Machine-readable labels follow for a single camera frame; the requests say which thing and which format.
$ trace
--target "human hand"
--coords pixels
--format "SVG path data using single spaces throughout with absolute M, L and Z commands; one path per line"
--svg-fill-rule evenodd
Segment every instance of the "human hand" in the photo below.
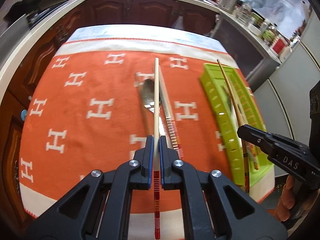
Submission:
M 295 203 L 295 196 L 292 192 L 293 184 L 294 177 L 289 175 L 287 177 L 287 182 L 283 187 L 281 197 L 279 198 L 279 202 L 274 213 L 274 217 L 279 221 L 286 221 L 290 217 L 290 209 L 293 208 Z M 305 202 L 302 204 L 304 209 L 302 216 L 306 216 L 308 214 L 318 195 L 319 191 L 316 191 L 305 200 Z

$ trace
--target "cabinet door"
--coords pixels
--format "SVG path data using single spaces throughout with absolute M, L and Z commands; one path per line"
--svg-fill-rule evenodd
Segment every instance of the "cabinet door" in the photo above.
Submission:
M 133 0 L 128 19 L 131 24 L 170 28 L 178 18 L 178 8 L 176 0 Z
M 215 26 L 217 13 L 214 11 L 183 2 L 180 12 L 183 15 L 183 28 L 187 32 L 206 34 Z
M 32 218 L 24 211 L 19 190 L 19 149 L 25 107 L 6 91 L 0 106 L 0 212 L 18 232 L 23 232 Z
M 84 4 L 81 3 L 65 16 L 63 16 L 56 24 L 55 31 L 59 44 L 67 41 L 67 39 L 75 32 L 76 29 L 85 27 Z
M 124 24 L 132 0 L 87 0 L 84 4 L 86 25 Z
M 9 90 L 26 108 L 58 47 L 55 29 L 52 28 L 36 42 L 14 73 Z

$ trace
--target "green plastic rack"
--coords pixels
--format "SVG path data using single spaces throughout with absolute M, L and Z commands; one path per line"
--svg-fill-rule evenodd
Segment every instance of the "green plastic rack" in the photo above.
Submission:
M 265 131 L 265 125 L 254 102 L 250 88 L 246 87 L 242 78 L 234 68 L 223 66 L 223 69 L 225 70 L 227 77 L 236 90 L 248 124 Z M 203 85 L 204 91 L 211 104 L 219 126 L 221 137 L 227 152 L 233 181 L 235 184 L 243 186 L 244 161 L 242 146 L 239 143 L 236 127 L 231 119 L 231 111 L 227 103 L 228 98 L 223 90 L 223 87 L 226 86 L 226 82 L 223 78 L 219 65 L 205 63 L 204 73 L 200 77 L 200 81 Z M 273 168 L 273 163 L 268 161 L 267 155 L 263 153 L 259 147 L 255 147 L 255 149 L 258 158 L 259 169 L 256 170 L 254 168 L 253 161 L 249 159 L 250 187 L 256 184 L 270 171 L 270 169 Z

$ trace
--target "spoon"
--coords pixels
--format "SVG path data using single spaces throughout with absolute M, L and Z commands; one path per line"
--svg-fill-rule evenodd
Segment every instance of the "spoon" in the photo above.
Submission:
M 142 89 L 141 89 L 141 98 L 142 98 L 142 103 L 144 107 L 154 114 L 155 113 L 155 107 L 154 107 L 155 106 L 155 102 L 154 102 L 155 83 L 152 79 L 148 78 L 143 83 Z M 160 95 L 159 95 L 159 104 L 162 104 Z M 159 116 L 159 134 L 160 136 L 165 135 L 168 143 L 169 138 L 166 135 L 164 125 L 160 116 Z

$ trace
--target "cabinet knob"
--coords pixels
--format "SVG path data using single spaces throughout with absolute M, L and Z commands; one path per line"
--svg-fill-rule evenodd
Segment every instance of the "cabinet knob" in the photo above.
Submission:
M 20 183 L 19 183 L 19 161 L 14 163 L 14 182 L 16 183 L 16 189 L 19 195 L 20 193 Z
M 56 36 L 58 38 L 59 44 L 62 45 L 63 43 L 65 43 L 68 39 L 68 35 L 69 33 L 67 33 L 64 28 L 62 27 L 62 25 L 60 24 L 57 27 L 57 33 Z
M 126 5 L 125 5 L 125 14 L 126 14 L 126 16 L 129 15 L 130 7 L 131 7 L 131 4 L 130 4 L 130 1 L 128 0 L 128 1 L 126 2 Z
M 27 117 L 27 110 L 24 109 L 21 111 L 20 118 L 24 122 L 26 120 L 26 117 Z

